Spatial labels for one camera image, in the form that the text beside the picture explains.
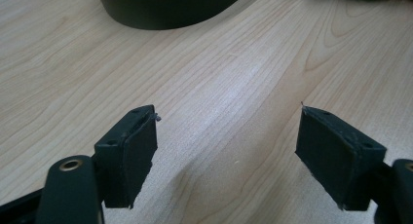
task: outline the black rectangular block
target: black rectangular block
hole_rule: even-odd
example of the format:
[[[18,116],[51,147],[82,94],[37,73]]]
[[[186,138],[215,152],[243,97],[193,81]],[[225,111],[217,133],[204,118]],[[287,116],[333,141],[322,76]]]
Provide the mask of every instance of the black rectangular block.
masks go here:
[[[366,175],[386,148],[333,114],[303,106],[296,152],[326,192],[345,210],[367,210]]]
[[[133,207],[157,146],[153,105],[130,111],[95,146],[99,193],[106,207]]]

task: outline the clamp jaw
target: clamp jaw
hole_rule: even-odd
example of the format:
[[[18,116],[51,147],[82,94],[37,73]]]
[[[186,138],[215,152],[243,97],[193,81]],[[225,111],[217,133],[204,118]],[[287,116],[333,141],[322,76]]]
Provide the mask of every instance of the clamp jaw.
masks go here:
[[[378,209],[375,222],[413,223],[413,161],[383,162],[386,147],[324,110],[303,106],[296,154],[344,210]]]
[[[95,146],[51,166],[45,187],[0,207],[2,223],[104,223],[106,207],[133,207],[157,150],[153,105],[133,109]]]

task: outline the black clamp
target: black clamp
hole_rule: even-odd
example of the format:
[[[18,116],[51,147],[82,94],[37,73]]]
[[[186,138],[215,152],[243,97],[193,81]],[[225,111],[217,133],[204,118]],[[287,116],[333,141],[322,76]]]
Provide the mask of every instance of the black clamp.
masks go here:
[[[377,205],[375,222],[413,223],[413,161],[383,160],[386,147],[324,110],[303,106],[296,154],[344,210]]]
[[[133,207],[157,150],[153,105],[133,109],[95,146],[51,166],[45,187],[0,207],[1,223],[104,223],[106,207]]]

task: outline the wood grain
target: wood grain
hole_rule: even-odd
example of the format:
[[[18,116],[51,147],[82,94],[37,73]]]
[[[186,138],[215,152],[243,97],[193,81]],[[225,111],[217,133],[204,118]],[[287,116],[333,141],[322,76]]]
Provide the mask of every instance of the wood grain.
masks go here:
[[[107,223],[372,223],[294,155],[301,104],[413,158],[412,0],[240,0],[185,28],[122,26],[99,0],[0,0],[0,203],[43,186],[130,109],[159,149]]]

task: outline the black plastic part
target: black plastic part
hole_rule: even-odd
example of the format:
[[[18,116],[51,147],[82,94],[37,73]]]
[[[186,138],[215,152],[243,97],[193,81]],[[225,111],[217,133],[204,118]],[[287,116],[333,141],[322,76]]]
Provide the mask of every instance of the black plastic part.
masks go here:
[[[303,106],[296,154],[340,208],[367,210],[368,174],[382,165],[383,145],[331,113]]]
[[[209,19],[237,0],[100,0],[117,22],[140,29],[172,29]]]
[[[65,158],[49,169],[36,223],[103,223],[90,157]]]
[[[401,223],[413,223],[413,161],[399,159],[393,164],[392,195]]]
[[[393,179],[394,170],[385,163],[368,175],[368,195],[377,204],[374,215],[376,224],[400,223],[392,194]]]
[[[0,223],[31,224],[36,220],[42,190],[37,190],[0,206]]]
[[[153,105],[130,111],[95,146],[100,199],[106,207],[133,207],[157,150]]]

